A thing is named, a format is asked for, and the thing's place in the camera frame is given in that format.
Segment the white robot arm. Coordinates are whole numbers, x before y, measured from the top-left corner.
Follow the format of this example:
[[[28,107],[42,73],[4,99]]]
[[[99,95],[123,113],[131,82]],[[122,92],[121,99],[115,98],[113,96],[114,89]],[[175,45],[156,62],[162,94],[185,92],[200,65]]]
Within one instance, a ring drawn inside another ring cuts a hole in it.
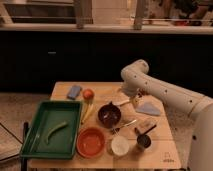
[[[195,121],[187,171],[213,171],[213,98],[148,75],[149,66],[139,59],[121,70],[122,91],[135,97],[139,90],[177,108]]]

